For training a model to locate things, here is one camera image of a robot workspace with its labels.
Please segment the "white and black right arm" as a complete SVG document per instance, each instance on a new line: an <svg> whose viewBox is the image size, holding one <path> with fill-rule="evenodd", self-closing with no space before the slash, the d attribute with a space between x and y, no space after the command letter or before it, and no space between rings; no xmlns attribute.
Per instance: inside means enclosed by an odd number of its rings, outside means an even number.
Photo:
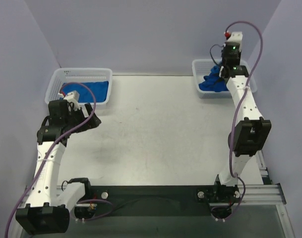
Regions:
<svg viewBox="0 0 302 238"><path fill-rule="evenodd" d="M235 186L248 161L260 151L272 127L257 108L250 89L250 74L240 65L240 44L226 42L222 49L220 76L236 107L228 136L229 164L218 174L221 185Z"/></svg>

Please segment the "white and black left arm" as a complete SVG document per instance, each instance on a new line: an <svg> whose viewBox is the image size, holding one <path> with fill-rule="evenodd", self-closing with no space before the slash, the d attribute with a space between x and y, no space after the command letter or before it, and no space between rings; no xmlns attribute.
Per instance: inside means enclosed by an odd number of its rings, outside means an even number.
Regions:
<svg viewBox="0 0 302 238"><path fill-rule="evenodd" d="M97 128L101 120L95 106L84 105L88 113L74 99L50 101L49 114L37 131L37 167L32 184L27 188L25 206L15 213L16 221L29 235L65 233L70 212L80 200L93 196L88 178L72 178L61 195L57 195L60 162L67 140L73 133Z"/></svg>

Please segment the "blue towel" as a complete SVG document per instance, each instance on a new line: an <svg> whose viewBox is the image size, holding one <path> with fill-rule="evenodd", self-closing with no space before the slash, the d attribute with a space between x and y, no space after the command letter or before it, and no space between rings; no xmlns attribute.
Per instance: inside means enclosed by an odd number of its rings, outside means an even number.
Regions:
<svg viewBox="0 0 302 238"><path fill-rule="evenodd" d="M88 87L92 91L97 103L102 103L106 100L107 91L109 87L108 81L82 82L82 84ZM79 103L93 103L92 95L83 86L72 83L72 84L68 84L62 89L62 93L65 95L71 91L77 91L79 93L79 99L78 99Z"/></svg>

